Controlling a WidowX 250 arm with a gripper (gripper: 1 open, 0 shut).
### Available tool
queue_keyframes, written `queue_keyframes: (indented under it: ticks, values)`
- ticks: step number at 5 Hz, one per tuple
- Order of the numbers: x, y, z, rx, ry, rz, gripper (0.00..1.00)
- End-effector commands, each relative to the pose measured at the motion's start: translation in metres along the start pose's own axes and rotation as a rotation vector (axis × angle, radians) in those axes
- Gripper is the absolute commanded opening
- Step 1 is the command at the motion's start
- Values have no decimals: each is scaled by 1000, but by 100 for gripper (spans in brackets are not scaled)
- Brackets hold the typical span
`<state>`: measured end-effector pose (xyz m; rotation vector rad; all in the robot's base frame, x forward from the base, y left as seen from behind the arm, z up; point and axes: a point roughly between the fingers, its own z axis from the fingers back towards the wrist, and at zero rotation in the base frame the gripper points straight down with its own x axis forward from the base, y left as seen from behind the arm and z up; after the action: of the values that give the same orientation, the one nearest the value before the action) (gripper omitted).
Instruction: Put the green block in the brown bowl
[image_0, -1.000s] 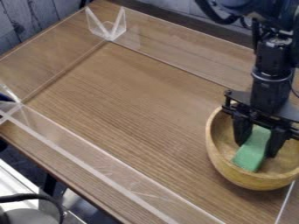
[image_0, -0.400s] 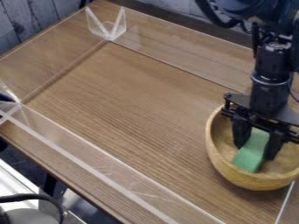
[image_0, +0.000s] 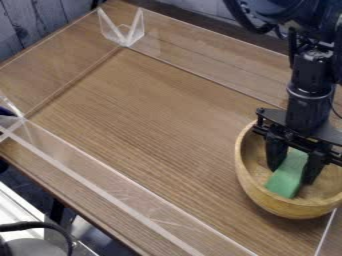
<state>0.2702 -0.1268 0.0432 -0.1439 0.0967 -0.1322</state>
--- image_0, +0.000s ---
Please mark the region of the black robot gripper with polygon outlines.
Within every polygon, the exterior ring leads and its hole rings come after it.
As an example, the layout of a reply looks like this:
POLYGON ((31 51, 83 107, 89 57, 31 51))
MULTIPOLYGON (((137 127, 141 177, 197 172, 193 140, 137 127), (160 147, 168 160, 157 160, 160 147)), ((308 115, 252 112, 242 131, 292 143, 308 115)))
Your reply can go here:
POLYGON ((342 156, 333 150, 342 147, 342 132, 329 123, 336 85, 304 89, 289 84, 288 109, 257 109, 253 131, 266 142, 266 160, 272 171, 281 166, 288 150, 294 147, 309 155, 304 183, 312 185, 329 164, 342 166, 342 156))

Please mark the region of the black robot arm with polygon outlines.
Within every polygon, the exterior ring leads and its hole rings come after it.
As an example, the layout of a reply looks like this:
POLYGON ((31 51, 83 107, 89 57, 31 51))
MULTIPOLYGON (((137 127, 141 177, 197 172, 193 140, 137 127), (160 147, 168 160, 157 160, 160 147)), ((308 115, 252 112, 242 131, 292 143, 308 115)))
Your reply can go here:
POLYGON ((264 136, 268 166, 290 148, 308 154, 301 182, 312 184, 329 164, 342 166, 342 132, 329 123, 342 85, 342 0, 224 0, 241 26, 256 34, 288 28, 292 80, 288 107, 260 108, 254 132, 264 136))

